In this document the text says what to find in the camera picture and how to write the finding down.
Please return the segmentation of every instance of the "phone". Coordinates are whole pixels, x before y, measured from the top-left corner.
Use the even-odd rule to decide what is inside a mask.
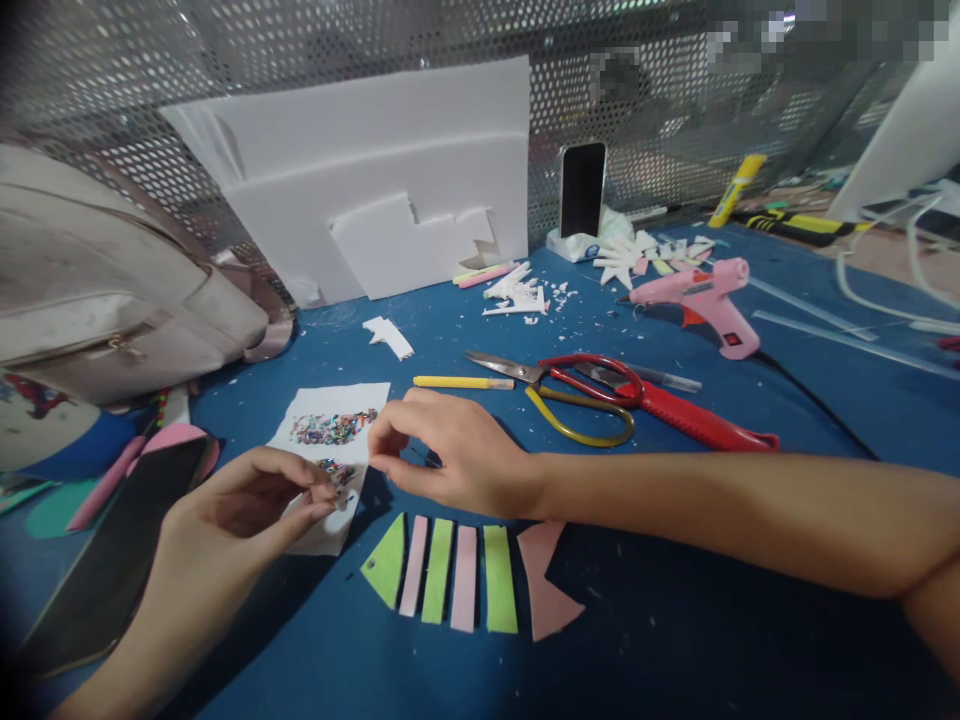
[[[150,574],[160,523],[200,483],[214,442],[209,436],[197,438],[137,461],[21,646],[16,662],[25,673],[50,677],[113,648]]]
[[[600,234],[607,146],[593,142],[560,151],[560,237]]]

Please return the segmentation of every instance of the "scissor blade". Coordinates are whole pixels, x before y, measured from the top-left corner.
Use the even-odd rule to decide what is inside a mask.
[[[594,363],[577,363],[573,366],[574,370],[586,375],[591,380],[596,380],[601,385],[606,385],[611,390],[627,384],[627,379],[620,373],[609,370],[602,365]]]
[[[536,382],[540,375],[543,374],[540,368],[521,365],[520,363],[515,363],[512,360],[497,357],[496,355],[464,350],[463,356],[467,360],[475,362],[477,365],[482,365],[489,370],[498,372],[501,375],[506,375],[507,377],[516,378],[525,383]]]

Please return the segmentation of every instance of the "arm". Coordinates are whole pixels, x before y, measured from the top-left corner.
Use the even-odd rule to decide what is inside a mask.
[[[443,460],[401,460],[406,438]],[[900,600],[960,682],[960,481],[803,455],[528,455],[476,403],[415,388],[370,434],[370,464],[473,512],[646,533]]]
[[[302,507],[281,519],[301,494]],[[53,720],[156,714],[227,632],[261,573],[333,511],[335,497],[313,463],[257,448],[181,498],[164,518],[129,630]]]

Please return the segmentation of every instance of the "green foam sheet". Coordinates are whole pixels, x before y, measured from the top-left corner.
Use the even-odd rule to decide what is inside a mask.
[[[443,602],[447,595],[447,576],[450,572],[450,545],[453,540],[453,522],[433,521],[433,539],[430,542],[430,561],[427,566],[427,585],[423,591],[421,621],[432,625],[443,622]]]
[[[400,575],[403,572],[403,553],[406,544],[404,513],[400,513],[360,568],[370,587],[391,610],[397,609],[397,595],[400,593]]]
[[[487,574],[487,630],[516,634],[517,604],[513,595],[507,529],[485,525],[483,547]]]

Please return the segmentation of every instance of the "hot glue gun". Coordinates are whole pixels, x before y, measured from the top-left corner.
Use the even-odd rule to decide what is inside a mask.
[[[750,266],[743,258],[718,260],[713,272],[684,270],[644,283],[621,298],[634,305],[672,303],[683,306],[683,327],[710,323],[720,336],[720,354],[743,360],[760,349],[760,338],[730,300],[730,293],[750,280]]]

